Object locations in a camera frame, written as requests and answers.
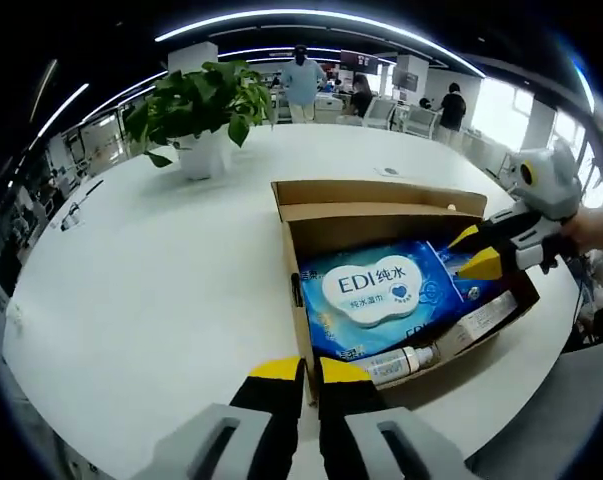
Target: blue shirt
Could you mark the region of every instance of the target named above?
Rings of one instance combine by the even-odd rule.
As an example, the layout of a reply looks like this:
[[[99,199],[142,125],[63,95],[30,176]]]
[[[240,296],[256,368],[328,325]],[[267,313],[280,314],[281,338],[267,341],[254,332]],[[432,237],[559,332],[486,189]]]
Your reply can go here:
[[[288,86],[288,102],[294,105],[310,105],[317,95],[317,82],[325,81],[326,75],[314,60],[305,59],[303,65],[295,60],[283,67],[281,83]]]

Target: blue wet wipes package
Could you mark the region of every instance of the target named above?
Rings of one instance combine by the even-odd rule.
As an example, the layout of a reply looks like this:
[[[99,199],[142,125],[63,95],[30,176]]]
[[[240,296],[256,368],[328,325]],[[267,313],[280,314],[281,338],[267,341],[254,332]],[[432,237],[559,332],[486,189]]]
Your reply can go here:
[[[403,342],[425,326],[456,321],[479,306],[493,283],[454,277],[463,263],[429,242],[407,241],[299,265],[313,348],[354,360]]]

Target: white flower pot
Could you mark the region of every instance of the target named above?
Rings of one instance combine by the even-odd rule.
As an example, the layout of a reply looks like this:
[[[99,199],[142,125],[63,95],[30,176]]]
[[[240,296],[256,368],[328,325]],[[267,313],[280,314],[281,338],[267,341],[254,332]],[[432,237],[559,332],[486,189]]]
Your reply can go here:
[[[230,166],[230,138],[228,126],[214,133],[206,130],[199,138],[188,135],[176,139],[181,149],[177,150],[179,164],[190,180],[218,177]]]

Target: white round table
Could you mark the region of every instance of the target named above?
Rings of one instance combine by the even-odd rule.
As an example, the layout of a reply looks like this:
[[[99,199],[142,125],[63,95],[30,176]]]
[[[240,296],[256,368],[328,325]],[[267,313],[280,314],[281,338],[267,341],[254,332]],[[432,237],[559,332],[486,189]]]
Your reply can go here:
[[[177,165],[125,162],[74,193],[82,224],[49,226],[25,265],[4,357],[43,418],[117,479],[212,402],[229,402],[250,369],[296,354],[273,180],[365,179],[478,192],[486,215],[510,197],[448,147],[387,131],[279,125],[251,131],[219,179]],[[392,167],[400,177],[382,176]],[[70,202],[55,221],[65,214]],[[530,270],[540,301],[483,348],[387,391],[465,457],[523,407],[570,332],[577,286],[561,262]],[[305,406],[290,478],[326,478],[316,410]]]

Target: potted plant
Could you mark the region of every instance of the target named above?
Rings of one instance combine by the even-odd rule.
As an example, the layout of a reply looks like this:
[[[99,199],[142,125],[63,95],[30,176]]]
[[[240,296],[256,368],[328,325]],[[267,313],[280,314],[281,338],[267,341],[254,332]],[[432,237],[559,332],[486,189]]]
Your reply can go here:
[[[139,142],[159,168],[172,162],[149,152],[148,144],[172,145],[181,169],[192,179],[225,168],[228,137],[241,147],[251,125],[261,125],[264,119],[272,123],[274,118],[261,75],[244,61],[206,62],[202,71],[176,71],[155,86],[143,102],[124,113],[126,135]]]

